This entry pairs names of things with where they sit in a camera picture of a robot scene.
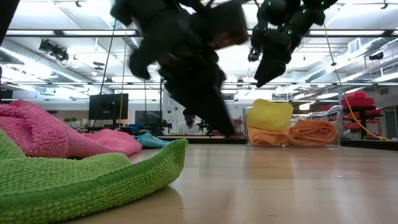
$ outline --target wooden table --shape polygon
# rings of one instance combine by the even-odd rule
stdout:
[[[397,209],[393,151],[191,144],[181,176],[168,187],[67,223],[395,224]]]

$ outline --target blue towel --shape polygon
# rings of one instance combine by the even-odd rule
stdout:
[[[145,134],[135,136],[134,138],[137,139],[137,141],[142,144],[142,146],[156,149],[161,149],[170,143],[170,141],[163,141],[161,139],[153,137],[152,134],[148,131]]]

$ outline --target cable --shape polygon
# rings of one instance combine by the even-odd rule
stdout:
[[[260,9],[260,4],[257,2],[257,0],[254,0],[254,3],[256,4],[257,8]]]
[[[214,0],[210,0],[207,4],[206,4],[206,8],[211,8],[211,4],[214,2]]]
[[[40,59],[42,59],[47,53],[48,53],[48,52],[46,52],[46,53],[44,53],[43,55],[41,55],[41,56],[39,57],[39,59],[37,59],[37,60],[35,61],[35,63],[38,62]]]
[[[59,64],[62,68],[67,68],[72,64],[72,62],[70,62],[69,65],[62,65],[61,62],[57,60],[57,64]]]
[[[122,92],[120,94],[119,128],[122,125],[121,120],[122,120],[122,108],[123,108],[123,87],[124,87],[124,69],[126,66],[126,51],[127,51],[127,30],[126,30],[126,35],[124,36],[124,58],[123,58],[123,72],[122,72]]]
[[[109,50],[108,50],[108,55],[106,56],[106,63],[105,63],[105,69],[104,69],[104,76],[102,77],[102,83],[101,83],[101,89],[99,90],[99,95],[102,94],[102,89],[104,87],[104,81],[105,81],[105,76],[106,76],[106,69],[108,68],[108,61],[109,61],[109,56],[111,55],[111,49],[112,49],[112,43],[113,43],[113,37],[114,37],[114,30],[116,29],[116,19],[114,20],[114,24],[113,24],[113,31],[112,31],[112,37],[111,37],[111,43],[109,44]],[[94,124],[93,124],[93,130],[91,131],[91,133],[94,133],[94,127],[95,127],[95,122],[96,119],[94,119]]]
[[[148,111],[147,111],[147,81],[146,80],[144,80],[144,97],[145,97],[145,123],[147,124],[148,123],[148,120],[147,120]]]
[[[330,53],[331,61],[333,62],[333,64],[335,64],[335,59],[334,59],[334,57],[333,57],[333,54],[331,53],[331,47],[330,47],[329,38],[328,38],[328,34],[327,34],[327,31],[326,31],[326,25],[325,25],[325,24],[323,24],[323,28],[324,28],[324,30],[325,30],[326,41],[328,42],[328,48],[329,48],[329,53]],[[375,138],[378,138],[379,140],[387,140],[387,141],[389,141],[390,139],[388,139],[388,138],[380,137],[380,136],[377,136],[377,135],[373,134],[372,132],[370,132],[366,127],[364,127],[364,126],[356,119],[356,117],[355,117],[355,115],[354,115],[354,112],[353,112],[353,110],[352,110],[352,108],[351,108],[351,105],[349,104],[349,101],[348,101],[348,99],[347,99],[346,91],[345,91],[345,89],[344,89],[344,87],[343,87],[343,84],[342,84],[342,82],[341,82],[340,76],[339,76],[339,74],[338,74],[336,68],[335,68],[335,73],[336,73],[337,79],[338,79],[338,81],[339,81],[339,83],[340,83],[340,88],[341,88],[341,90],[343,90],[344,99],[345,99],[346,102],[347,102],[347,106],[348,106],[349,112],[351,113],[351,115],[352,115],[352,117],[354,118],[355,122],[356,122],[357,124],[359,124],[359,126],[360,126],[361,128],[363,128],[363,129],[364,129],[368,134],[370,134],[371,136],[373,136],[373,137],[375,137]]]

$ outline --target computer monitor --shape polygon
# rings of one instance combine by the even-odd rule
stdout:
[[[91,95],[88,109],[88,119],[111,119],[116,120],[120,117],[120,108],[122,109],[121,119],[128,118],[129,95],[123,94],[123,103],[121,94]]]

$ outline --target folded towel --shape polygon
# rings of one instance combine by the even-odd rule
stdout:
[[[324,146],[336,138],[336,129],[329,121],[298,120],[290,127],[288,143],[294,146]]]
[[[287,142],[289,130],[282,132],[265,131],[248,127],[249,139],[254,146],[280,146]]]
[[[143,135],[135,136],[134,138],[137,139],[137,141],[143,147],[149,147],[155,149],[163,148],[170,143],[170,141],[163,141],[161,139],[153,137],[153,135],[149,131],[147,131]]]
[[[13,101],[0,105],[0,128],[28,156],[88,157],[107,152],[131,155],[141,145],[130,135],[119,131],[102,130],[88,137],[33,103]]]
[[[32,158],[0,130],[0,223],[62,222],[149,195],[180,175],[187,144],[171,142],[137,164],[120,153]]]
[[[293,107],[288,103],[274,103],[258,99],[246,115],[248,127],[283,133],[290,124]]]

